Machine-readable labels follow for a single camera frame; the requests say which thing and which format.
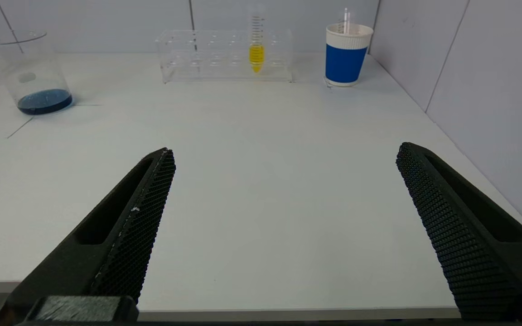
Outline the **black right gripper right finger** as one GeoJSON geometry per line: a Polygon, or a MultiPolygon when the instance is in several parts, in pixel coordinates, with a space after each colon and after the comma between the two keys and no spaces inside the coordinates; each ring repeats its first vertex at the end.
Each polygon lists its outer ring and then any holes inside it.
{"type": "Polygon", "coordinates": [[[400,172],[464,320],[522,321],[522,224],[429,149],[400,172]]]}

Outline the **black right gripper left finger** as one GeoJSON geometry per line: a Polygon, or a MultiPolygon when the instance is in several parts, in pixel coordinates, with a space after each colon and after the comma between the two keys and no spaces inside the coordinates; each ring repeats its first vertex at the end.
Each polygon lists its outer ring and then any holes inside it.
{"type": "Polygon", "coordinates": [[[15,287],[0,322],[135,322],[176,165],[143,157],[15,287]]]}

